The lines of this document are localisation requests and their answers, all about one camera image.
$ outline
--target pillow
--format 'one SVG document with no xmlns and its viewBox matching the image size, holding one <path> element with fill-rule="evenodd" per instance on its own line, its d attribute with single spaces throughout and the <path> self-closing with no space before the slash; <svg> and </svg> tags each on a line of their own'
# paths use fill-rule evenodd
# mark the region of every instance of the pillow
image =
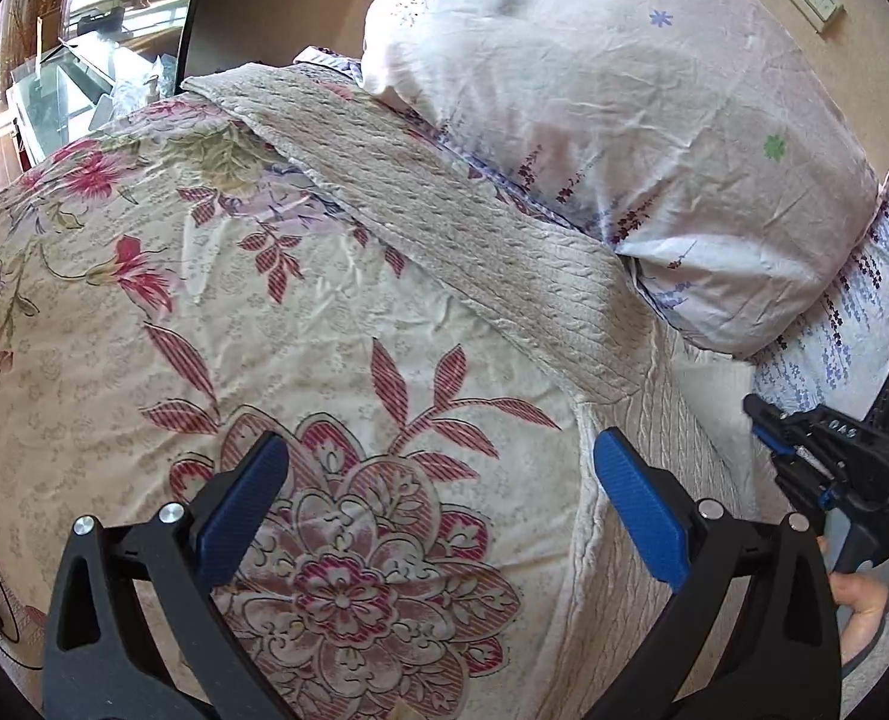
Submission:
<svg viewBox="0 0 889 720">
<path fill-rule="evenodd" d="M 868 234 L 811 308 L 753 356 L 753 389 L 787 410 L 864 418 L 889 371 L 889 172 Z"/>
<path fill-rule="evenodd" d="M 864 152 L 758 0 L 376 0 L 362 74 L 628 258 L 696 346 L 774 341 L 875 216 Z"/>
</svg>

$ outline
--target quilted bedspread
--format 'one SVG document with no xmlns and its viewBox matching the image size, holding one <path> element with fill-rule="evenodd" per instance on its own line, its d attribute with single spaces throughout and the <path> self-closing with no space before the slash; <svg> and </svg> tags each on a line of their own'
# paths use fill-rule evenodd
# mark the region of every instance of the quilted bedspread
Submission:
<svg viewBox="0 0 889 720">
<path fill-rule="evenodd" d="M 75 517 L 148 518 L 273 429 L 292 471 L 214 600 L 302 717 L 579 717 L 667 597 L 593 478 L 597 432 L 740 512 L 673 331 L 614 255 L 328 71 L 187 89 L 0 196 L 14 624 L 43 624 Z"/>
</svg>

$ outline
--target blue gripper pad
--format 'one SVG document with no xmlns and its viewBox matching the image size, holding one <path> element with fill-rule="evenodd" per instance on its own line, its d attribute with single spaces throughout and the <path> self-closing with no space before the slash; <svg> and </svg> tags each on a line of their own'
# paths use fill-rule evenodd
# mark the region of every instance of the blue gripper pad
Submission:
<svg viewBox="0 0 889 720">
<path fill-rule="evenodd" d="M 288 476 L 288 445 L 265 434 L 241 461 L 235 483 L 198 534 L 198 587 L 228 584 Z"/>
<path fill-rule="evenodd" d="M 790 457 L 791 455 L 797 454 L 797 451 L 793 446 L 788 446 L 786 443 L 780 442 L 760 425 L 750 426 L 750 432 L 754 433 L 758 437 L 758 440 L 776 455 Z"/>
<path fill-rule="evenodd" d="M 594 473 L 654 579 L 678 592 L 690 562 L 687 533 L 648 481 L 648 466 L 617 428 L 594 443 Z"/>
</svg>

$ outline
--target metal screw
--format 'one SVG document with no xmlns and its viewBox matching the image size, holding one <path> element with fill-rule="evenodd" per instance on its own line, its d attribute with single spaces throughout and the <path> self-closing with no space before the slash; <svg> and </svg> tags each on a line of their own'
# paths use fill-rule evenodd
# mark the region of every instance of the metal screw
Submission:
<svg viewBox="0 0 889 720">
<path fill-rule="evenodd" d="M 698 514 L 705 519 L 721 519 L 725 515 L 725 507 L 713 498 L 705 498 L 698 504 Z"/>
<path fill-rule="evenodd" d="M 74 532 L 77 533 L 78 536 L 87 536 L 93 530 L 94 517 L 90 514 L 86 514 L 84 517 L 78 517 L 78 519 L 75 520 Z"/>
<path fill-rule="evenodd" d="M 811 523 L 807 521 L 807 517 L 801 512 L 793 512 L 793 514 L 788 517 L 788 525 L 791 526 L 791 530 L 798 531 L 798 533 L 804 533 L 804 531 L 811 527 Z"/>
<path fill-rule="evenodd" d="M 179 503 L 166 503 L 158 512 L 158 519 L 165 525 L 171 525 L 184 517 L 184 506 Z"/>
</svg>

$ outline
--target human hand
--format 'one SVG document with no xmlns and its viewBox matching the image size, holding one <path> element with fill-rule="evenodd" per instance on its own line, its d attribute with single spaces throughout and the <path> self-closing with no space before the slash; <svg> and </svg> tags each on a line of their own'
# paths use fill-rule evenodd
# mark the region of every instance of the human hand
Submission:
<svg viewBox="0 0 889 720">
<path fill-rule="evenodd" d="M 825 538 L 818 537 L 821 551 L 827 550 Z M 846 664 L 873 641 L 881 627 L 888 605 L 888 586 L 868 574 L 827 575 L 834 603 L 851 607 L 854 612 L 841 631 L 841 663 Z"/>
</svg>

